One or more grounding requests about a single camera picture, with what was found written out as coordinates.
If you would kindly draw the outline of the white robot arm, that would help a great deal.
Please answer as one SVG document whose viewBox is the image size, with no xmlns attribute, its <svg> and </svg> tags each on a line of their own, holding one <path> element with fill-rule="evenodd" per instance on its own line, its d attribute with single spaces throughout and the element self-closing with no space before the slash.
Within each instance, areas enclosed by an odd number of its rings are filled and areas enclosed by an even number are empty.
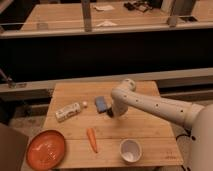
<svg viewBox="0 0 213 171">
<path fill-rule="evenodd" d="M 192 102 L 136 93 L 132 79 L 124 79 L 111 91 L 110 117 L 124 115 L 128 107 L 150 113 L 191 132 L 187 171 L 213 171 L 213 104 Z"/>
</svg>

